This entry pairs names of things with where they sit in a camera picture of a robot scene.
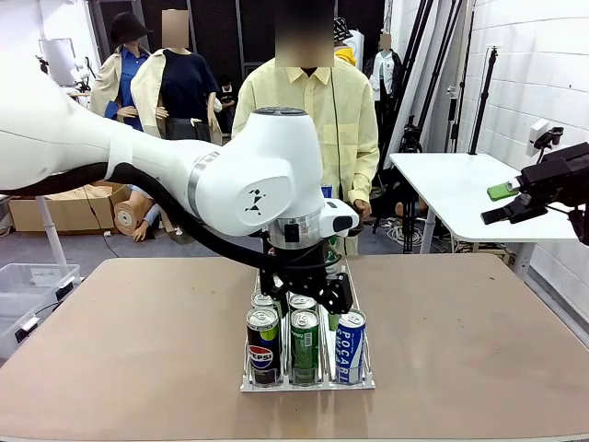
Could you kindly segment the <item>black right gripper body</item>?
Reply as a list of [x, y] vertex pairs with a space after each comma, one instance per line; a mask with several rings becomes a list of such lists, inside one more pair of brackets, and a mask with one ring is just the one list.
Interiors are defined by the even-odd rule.
[[588, 201], [588, 143], [552, 152], [521, 170], [519, 192], [546, 204], [581, 205]]

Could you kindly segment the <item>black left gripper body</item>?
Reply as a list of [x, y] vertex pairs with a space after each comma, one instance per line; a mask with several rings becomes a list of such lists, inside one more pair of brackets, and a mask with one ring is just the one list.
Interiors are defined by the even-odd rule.
[[299, 250], [265, 247], [264, 255], [282, 266], [262, 269], [261, 273], [276, 273], [288, 291], [298, 295], [319, 295], [326, 281], [327, 247], [313, 246]]

